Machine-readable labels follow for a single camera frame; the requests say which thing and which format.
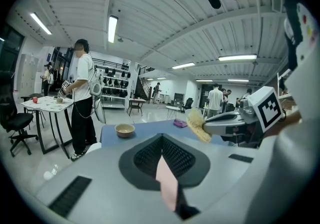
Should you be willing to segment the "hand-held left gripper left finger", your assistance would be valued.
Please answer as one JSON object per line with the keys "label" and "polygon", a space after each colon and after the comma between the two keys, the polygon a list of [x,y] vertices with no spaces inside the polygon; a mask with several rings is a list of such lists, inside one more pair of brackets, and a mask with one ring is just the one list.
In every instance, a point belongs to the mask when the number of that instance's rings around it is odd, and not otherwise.
{"label": "hand-held left gripper left finger", "polygon": [[80,176],[91,182],[65,218],[55,215],[55,223],[180,223],[160,191],[138,189],[121,174],[120,156],[146,140],[136,138],[86,154],[46,181],[36,194],[37,200],[50,206]]}

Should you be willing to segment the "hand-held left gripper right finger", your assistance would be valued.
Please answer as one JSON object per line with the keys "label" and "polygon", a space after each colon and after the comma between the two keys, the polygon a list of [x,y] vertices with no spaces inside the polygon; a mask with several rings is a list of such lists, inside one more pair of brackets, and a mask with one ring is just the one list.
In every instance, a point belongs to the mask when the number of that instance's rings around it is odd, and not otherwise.
{"label": "hand-held left gripper right finger", "polygon": [[274,222],[283,213],[279,140],[259,149],[164,135],[187,166],[178,173],[175,211],[184,222]]}

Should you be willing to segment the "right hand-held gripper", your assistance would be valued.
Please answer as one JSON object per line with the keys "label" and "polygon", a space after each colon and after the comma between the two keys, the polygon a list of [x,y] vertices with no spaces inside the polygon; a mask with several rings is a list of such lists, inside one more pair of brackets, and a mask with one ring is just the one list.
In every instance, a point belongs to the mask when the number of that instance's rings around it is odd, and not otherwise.
{"label": "right hand-held gripper", "polygon": [[279,134],[284,113],[273,87],[263,86],[252,94],[238,99],[238,112],[226,112],[207,118],[203,130],[211,135],[234,136],[246,126],[249,141],[261,141]]}

